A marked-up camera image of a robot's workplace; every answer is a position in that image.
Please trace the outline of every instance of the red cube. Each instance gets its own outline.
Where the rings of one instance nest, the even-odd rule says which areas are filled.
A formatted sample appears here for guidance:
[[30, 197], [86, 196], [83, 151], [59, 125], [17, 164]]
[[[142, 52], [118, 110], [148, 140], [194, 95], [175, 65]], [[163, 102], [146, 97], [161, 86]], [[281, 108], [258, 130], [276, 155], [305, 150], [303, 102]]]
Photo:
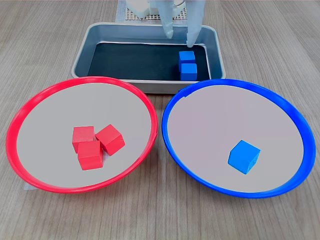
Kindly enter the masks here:
[[102, 148], [109, 156], [115, 154], [125, 146], [125, 141], [121, 133], [111, 124], [98, 132], [95, 137], [101, 142]]
[[78, 153], [78, 145], [83, 142], [95, 140], [95, 129], [93, 126], [76, 126], [73, 128], [72, 145], [75, 153]]
[[78, 160], [82, 170], [99, 169], [104, 166], [100, 141], [85, 141], [78, 144]]

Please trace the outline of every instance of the tray rim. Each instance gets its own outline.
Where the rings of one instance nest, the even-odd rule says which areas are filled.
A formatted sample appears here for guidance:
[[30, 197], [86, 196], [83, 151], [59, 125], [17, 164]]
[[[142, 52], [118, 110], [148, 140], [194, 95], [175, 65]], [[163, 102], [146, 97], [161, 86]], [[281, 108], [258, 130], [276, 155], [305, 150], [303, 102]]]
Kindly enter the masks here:
[[[143, 26], [145, 26], [145, 27], [152, 27], [152, 26], [161, 27], [162, 26], [161, 24], [127, 23], [127, 22], [96, 22], [96, 23], [93, 23], [93, 24], [89, 25], [88, 28], [85, 31], [85, 34], [84, 34], [83, 40], [81, 42], [80, 48], [79, 48], [79, 50], [77, 52], [77, 55], [75, 57], [75, 61], [74, 61], [73, 65], [72, 65], [71, 75], [75, 79], [80, 78], [79, 76], [77, 76], [77, 74], [75, 72], [75, 69], [76, 69], [76, 66], [77, 66], [77, 64], [79, 62], [80, 55], [81, 55], [81, 52], [82, 52], [83, 47], [85, 45], [85, 42], [86, 42], [86, 40], [88, 38], [89, 31], [90, 31], [90, 29], [92, 27], [98, 26], [98, 25], [121, 25], [121, 26], [141, 26], [141, 27], [143, 27]], [[178, 28], [181, 28], [181, 27], [183, 28], [184, 27], [185, 28], [186, 25], [174, 24], [173, 27], [178, 27]], [[219, 62], [220, 62], [221, 71], [222, 71], [222, 77], [220, 79], [225, 79], [226, 78], [226, 70], [225, 70], [223, 59], [222, 59], [222, 54], [221, 54], [221, 49], [220, 49], [220, 44], [219, 44], [217, 31], [213, 27], [207, 26], [207, 25], [201, 25], [201, 28], [209, 29], [215, 35], [216, 48], [217, 48], [217, 52], [218, 52], [218, 55], [219, 55]], [[131, 83], [131, 84], [139, 84], [139, 83], [152, 84], [153, 83], [153, 84], [192, 85], [192, 84], [195, 84], [195, 83], [199, 83], [198, 81], [164, 81], [164, 80], [136, 80], [136, 79], [119, 79], [119, 80], [125, 81], [127, 83]]]

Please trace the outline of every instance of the wooden table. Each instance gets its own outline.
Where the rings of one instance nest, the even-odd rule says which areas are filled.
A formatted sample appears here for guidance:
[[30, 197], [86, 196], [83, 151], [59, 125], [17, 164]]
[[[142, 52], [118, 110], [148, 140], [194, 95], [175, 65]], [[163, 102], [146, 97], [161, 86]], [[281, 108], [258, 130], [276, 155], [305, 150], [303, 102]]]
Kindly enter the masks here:
[[[11, 120], [39, 91], [71, 78], [87, 27], [115, 20], [116, 1], [0, 1], [0, 239], [319, 240], [320, 157], [282, 196], [240, 199], [186, 175], [159, 129], [149, 157], [106, 188], [63, 195], [24, 190], [9, 165]], [[320, 141], [320, 1], [210, 1], [227, 78], [275, 91]], [[171, 96], [154, 96], [159, 124]]]

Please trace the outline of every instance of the cube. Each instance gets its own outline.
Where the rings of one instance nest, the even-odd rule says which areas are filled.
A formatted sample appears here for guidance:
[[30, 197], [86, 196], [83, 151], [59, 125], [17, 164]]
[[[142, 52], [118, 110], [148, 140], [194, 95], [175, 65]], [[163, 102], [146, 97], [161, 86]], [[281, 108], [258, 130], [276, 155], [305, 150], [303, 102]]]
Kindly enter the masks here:
[[95, 137], [101, 142], [102, 148], [109, 156], [112, 156], [125, 146], [121, 133], [111, 124], [98, 132]]
[[181, 72], [181, 64], [195, 64], [196, 57], [194, 51], [179, 52], [179, 71]]
[[230, 152], [228, 164], [247, 174], [256, 164], [260, 149], [241, 140]]
[[78, 160], [84, 171], [102, 168], [104, 161], [100, 141], [79, 142]]
[[95, 140], [95, 129], [93, 126], [76, 126], [73, 128], [72, 145], [75, 153], [78, 153], [79, 143]]
[[181, 64], [181, 81], [196, 81], [197, 80], [197, 65], [195, 63]]

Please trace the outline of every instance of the blue cube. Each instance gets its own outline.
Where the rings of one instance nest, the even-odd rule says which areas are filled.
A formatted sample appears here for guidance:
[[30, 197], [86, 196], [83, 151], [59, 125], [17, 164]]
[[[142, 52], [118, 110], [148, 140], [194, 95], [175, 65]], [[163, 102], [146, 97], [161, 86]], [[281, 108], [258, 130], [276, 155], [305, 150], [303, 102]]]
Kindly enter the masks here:
[[179, 52], [179, 71], [181, 72], [181, 64], [195, 64], [196, 57], [194, 51]]
[[241, 140], [230, 152], [228, 164], [247, 174], [256, 164], [260, 154], [260, 149]]
[[197, 80], [197, 65], [195, 63], [181, 64], [181, 81], [196, 81]]

